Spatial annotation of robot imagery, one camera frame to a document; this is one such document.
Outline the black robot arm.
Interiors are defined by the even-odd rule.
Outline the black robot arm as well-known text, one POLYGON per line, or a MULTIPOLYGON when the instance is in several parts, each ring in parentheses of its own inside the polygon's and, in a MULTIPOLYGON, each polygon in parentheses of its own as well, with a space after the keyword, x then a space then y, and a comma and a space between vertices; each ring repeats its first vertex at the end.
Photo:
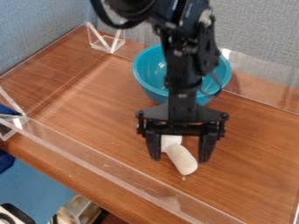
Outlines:
POLYGON ((162 156, 165 135, 199 138, 199 161, 206 163, 226 134, 230 115, 198 103, 203 77, 221 64, 215 14, 210 0, 90 0, 103 23, 115 29, 151 24, 161 38, 167 63, 169 99, 137 112, 138 133, 150 156, 162 156))

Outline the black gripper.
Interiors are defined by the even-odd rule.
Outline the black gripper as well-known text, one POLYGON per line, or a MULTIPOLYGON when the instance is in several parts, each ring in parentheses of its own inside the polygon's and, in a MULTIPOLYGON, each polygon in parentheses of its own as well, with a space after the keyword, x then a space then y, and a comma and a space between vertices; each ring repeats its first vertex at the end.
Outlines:
POLYGON ((206 163, 215 149, 217 141, 225 137, 226 122, 230 115, 215 109, 195 104, 193 108, 171 107, 169 101, 163 104, 141 109, 137 133, 146 138, 151 159, 162 158, 162 136, 197 136, 201 138, 199 161, 206 163))

